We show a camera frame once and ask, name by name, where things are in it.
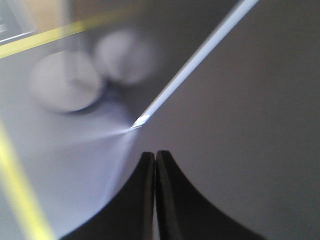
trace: gray surface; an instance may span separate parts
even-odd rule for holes
[[[259,2],[131,155],[172,151],[204,196],[270,240],[320,239],[319,11],[317,1]]]
[[[270,240],[319,239],[319,11],[315,0],[259,2],[136,139],[115,133],[130,126],[118,103],[58,115],[32,101],[28,72],[54,45],[1,59],[0,114],[57,235],[107,202],[142,151],[167,149],[249,228]],[[18,239],[10,234],[1,239]]]
[[[58,114],[34,100],[30,73],[57,46],[53,42],[0,60],[0,116],[49,223],[61,237],[115,194],[136,131],[127,132],[132,119],[116,101],[102,99],[87,111]],[[8,213],[7,206],[0,208],[0,216],[9,219]],[[23,239],[10,228],[2,230],[1,240]]]

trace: yellow line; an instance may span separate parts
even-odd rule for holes
[[[66,26],[58,27],[4,45],[0,45],[0,59],[59,40],[68,35],[83,32],[86,29],[92,29],[99,25],[112,24],[116,21],[120,21],[142,12],[146,6],[146,1],[140,0],[134,4],[119,7],[115,10],[111,10],[82,21],[77,21]]]
[[[26,239],[55,240],[27,175],[0,122],[0,177],[15,218]]]
[[[71,25],[66,27],[70,27],[70,29],[72,30],[71,34],[80,33],[85,30],[83,24],[80,21],[72,23]],[[64,27],[58,27],[49,31],[45,31],[1,45],[0,59],[61,39],[64,37],[63,28]]]

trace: white circular object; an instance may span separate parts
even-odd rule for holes
[[[60,113],[93,104],[104,83],[85,52],[61,51],[38,62],[32,70],[30,91],[43,106]]]
[[[94,50],[95,65],[102,76],[122,85],[145,80],[159,65],[156,43],[129,29],[103,37]]]

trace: blurred object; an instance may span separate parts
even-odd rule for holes
[[[30,78],[31,94],[46,108],[61,113],[90,106],[100,97],[103,86],[89,56],[80,51],[45,57],[33,68]]]
[[[94,56],[99,73],[122,85],[145,80],[160,66],[161,59],[155,42],[132,29],[122,29],[103,37],[96,45]]]

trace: yellow stripe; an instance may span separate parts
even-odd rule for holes
[[[82,21],[77,21],[66,26],[58,27],[4,45],[0,45],[0,59],[59,40],[63,37],[66,37],[66,32],[68,33],[67,36],[77,34],[86,29],[91,29],[99,25],[112,24],[116,21],[136,15],[146,8],[146,3],[147,2],[145,0],[140,0],[134,4],[128,4],[126,6],[119,7],[115,10],[111,10]]]
[[[1,122],[0,177],[4,193],[26,239],[55,240],[53,231]]]
[[[71,29],[71,34],[80,33],[85,30],[82,22],[80,21],[72,23],[66,27],[69,27]],[[64,27],[58,27],[49,31],[45,31],[36,35],[32,35],[17,41],[1,45],[0,59],[61,39],[64,37],[63,29]]]

